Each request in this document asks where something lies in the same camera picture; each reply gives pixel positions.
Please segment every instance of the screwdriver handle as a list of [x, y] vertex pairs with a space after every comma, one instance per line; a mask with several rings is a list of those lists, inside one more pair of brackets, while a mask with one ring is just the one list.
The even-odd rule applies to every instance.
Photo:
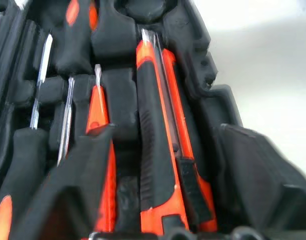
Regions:
[[[95, 86], [92, 90], [86, 133], [92, 129], [109, 124], [105, 94], [103, 87]], [[104, 191], [98, 209], [95, 232], [113, 232], [116, 221], [116, 159], [113, 143], [110, 144], [108, 166], [105, 178]]]
[[97, 12], [93, 0], [71, 0], [65, 15], [64, 45], [56, 61], [60, 74], [91, 74], [91, 32], [97, 25]]
[[[175, 56], [172, 52], [164, 49], [162, 52], [163, 62], [165, 65], [167, 86], [169, 90], [169, 96], [171, 99], [172, 109], [175, 116], [176, 128], [179, 136], [179, 142], [181, 146], [181, 151], [183, 158], [191, 159], [194, 162], [193, 149], [190, 142], [190, 137], [186, 125], [185, 115], [182, 107], [181, 98], [177, 86], [177, 76], [175, 67]], [[215, 207], [213, 202], [213, 195], [211, 191], [211, 186], [206, 182], [198, 173], [197, 166], [193, 163], [193, 171], [195, 173], [195, 178], [197, 179], [198, 186], [197, 191], [202, 194], [203, 201], [207, 203], [207, 207], [211, 212], [211, 220], [206, 220], [199, 223], [199, 230], [206, 232], [215, 232], [217, 230], [217, 221], [215, 214]]]
[[188, 222], [171, 143], [161, 80], [152, 43], [136, 50], [137, 95], [142, 134], [141, 230], [163, 235]]
[[8, 236], [44, 177], [47, 132], [16, 130], [13, 145], [11, 165], [0, 188], [0, 237]]

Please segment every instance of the hand tool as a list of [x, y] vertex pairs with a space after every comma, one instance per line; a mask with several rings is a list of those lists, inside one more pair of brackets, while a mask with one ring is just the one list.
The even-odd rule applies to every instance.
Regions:
[[[192, 146], [190, 143], [190, 137], [188, 133], [188, 129], [186, 126], [186, 121], [185, 121], [185, 115], [183, 112], [182, 108], [182, 103], [181, 103], [181, 98], [180, 94], [178, 91], [178, 86], [177, 86], [177, 79], [178, 76], [176, 75], [176, 71], [174, 69], [175, 67], [175, 56], [173, 53], [168, 51], [167, 49], [163, 49], [162, 51], [162, 59], [165, 67], [165, 74], [166, 74], [166, 81], [167, 81], [167, 89], [168, 89], [168, 94], [170, 96], [171, 100], [171, 105], [172, 105], [172, 110], [174, 113], [174, 118], [176, 122], [176, 128], [177, 128], [177, 133], [179, 137], [179, 142], [180, 142], [180, 150], [178, 152], [181, 152], [182, 158], [191, 160], [193, 163], [193, 172], [194, 175], [190, 176], [193, 178], [197, 179], [197, 184], [198, 186], [195, 188], [195, 192], [200, 192], [202, 194], [203, 201], [207, 203], [207, 207], [201, 207], [200, 204], [197, 204], [194, 202], [194, 198], [197, 198], [197, 195], [194, 195], [189, 197], [192, 201], [193, 208], [195, 208], [197, 215], [199, 216], [199, 230], [200, 231], [205, 231], [205, 232], [215, 232], [217, 230], [217, 223], [216, 223], [216, 215], [215, 215], [215, 208], [214, 208], [214, 203], [213, 203], [213, 196], [212, 196], [212, 191], [210, 184], [206, 182], [198, 173], [196, 164], [194, 162], [194, 154], [192, 150]], [[189, 191], [187, 195], [192, 194], [194, 191]], [[208, 216], [209, 213], [204, 212], [209, 209], [210, 211], [210, 218], [203, 218], [203, 216]]]
[[[109, 124], [105, 94], [100, 85], [101, 67], [95, 65], [96, 86], [92, 90], [86, 133], [92, 129]], [[116, 161], [113, 143], [110, 145], [108, 167], [104, 191], [98, 210], [98, 219], [94, 227], [95, 232], [112, 232], [116, 217]]]
[[30, 127], [16, 130], [13, 136], [13, 158], [0, 189], [0, 240], [8, 239], [44, 176], [47, 132], [37, 128], [38, 93], [46, 77], [51, 45], [49, 34], [43, 48]]
[[182, 190], [162, 93], [156, 39], [145, 29], [136, 50], [138, 109], [142, 134], [141, 230], [163, 235], [188, 229]]
[[91, 73], [90, 35], [97, 25], [97, 12], [92, 0], [71, 0], [66, 10], [65, 42], [61, 58], [56, 62], [57, 71], [70, 76], [68, 95], [62, 124], [57, 165], [67, 154], [72, 119], [72, 94], [74, 74]]

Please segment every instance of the black plastic tool case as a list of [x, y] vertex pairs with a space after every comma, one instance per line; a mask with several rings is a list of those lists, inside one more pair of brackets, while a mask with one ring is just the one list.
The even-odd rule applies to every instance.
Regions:
[[[20, 10], [13, 1], [8, 4], [0, 1], [0, 187], [12, 159], [14, 131], [29, 125], [42, 48], [49, 32], [54, 39], [53, 49], [39, 98], [39, 128], [48, 132], [45, 179], [67, 174], [54, 166], [68, 89], [68, 76], [56, 71], [63, 57], [61, 52], [68, 47], [63, 34], [68, 4], [67, 0], [33, 0]], [[113, 141], [120, 216], [116, 233], [101, 233], [94, 239], [157, 238], [140, 233], [141, 138], [135, 57], [142, 28], [156, 31], [165, 47], [176, 56], [178, 85], [196, 164], [200, 175], [212, 185], [218, 218], [218, 233], [194, 235], [175, 229], [166, 238], [306, 239], [306, 179], [264, 136], [242, 127], [229, 86], [212, 86], [217, 71], [208, 52], [210, 38], [191, 1], [98, 0], [96, 6], [99, 19], [89, 39], [92, 50], [89, 58], [92, 68], [95, 64], [102, 66], [101, 84], [108, 114], [117, 128]], [[94, 73], [89, 69], [72, 69], [78, 74], [73, 92], [70, 149], [85, 135], [91, 90], [95, 85]], [[44, 196], [41, 191], [32, 195], [32, 204], [18, 221], [19, 227], [12, 229], [10, 239], [87, 237], [85, 234], [91, 232], [88, 227], [91, 224], [85, 223], [88, 221], [85, 218], [72, 220], [63, 213], [65, 217], [57, 217], [68, 219], [64, 226], [51, 223], [46, 210], [54, 206], [51, 203], [39, 205], [38, 201]], [[61, 195], [61, 191], [58, 187], [52, 194]], [[130, 198], [134, 204], [123, 206], [123, 198]], [[52, 203], [58, 208], [70, 206], [71, 203], [65, 201], [71, 199]], [[253, 235], [255, 230], [251, 228], [238, 226], [250, 226], [266, 238]]]

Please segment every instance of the orange handle grip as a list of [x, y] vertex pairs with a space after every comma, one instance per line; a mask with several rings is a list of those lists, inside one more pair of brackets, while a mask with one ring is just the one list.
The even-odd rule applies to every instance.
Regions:
[[[170, 51], [166, 49], [163, 50], [162, 55], [163, 55], [165, 69], [166, 69], [168, 89], [170, 93], [169, 95], [171, 98], [173, 113], [175, 115], [176, 127], [178, 131], [179, 142], [181, 145], [182, 154], [183, 154], [183, 157], [194, 160], [194, 154], [193, 154], [193, 150], [192, 150], [192, 146], [191, 146], [191, 142], [190, 142], [190, 138], [188, 134], [188, 129], [187, 129], [186, 121], [185, 121], [185, 115], [183, 112], [181, 98], [180, 98], [178, 86], [177, 86], [176, 75], [174, 71], [175, 56], [173, 55], [173, 53], [171, 53]], [[210, 184], [206, 182], [204, 179], [202, 179], [201, 176], [198, 174], [196, 164], [194, 168], [195, 168], [195, 173], [196, 173], [199, 188], [212, 214], [212, 220], [200, 223], [199, 229], [201, 231], [215, 232], [217, 230], [217, 220], [216, 220], [215, 207], [214, 207], [211, 187], [210, 187]]]
[[[105, 94], [102, 87], [98, 90], [95, 86], [92, 91], [89, 108], [86, 133], [90, 130], [104, 126], [109, 123]], [[95, 232], [113, 232], [116, 219], [116, 160], [113, 143], [109, 150], [107, 174], [104, 191], [98, 209], [98, 219], [96, 221]]]
[[173, 227], [189, 229], [188, 221], [152, 44], [141, 41], [136, 58], [143, 139], [141, 230], [163, 235]]

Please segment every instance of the white surface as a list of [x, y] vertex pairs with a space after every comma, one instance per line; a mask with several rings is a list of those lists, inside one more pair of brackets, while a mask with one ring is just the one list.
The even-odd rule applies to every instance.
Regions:
[[306, 0], [195, 0], [244, 127], [306, 174]]

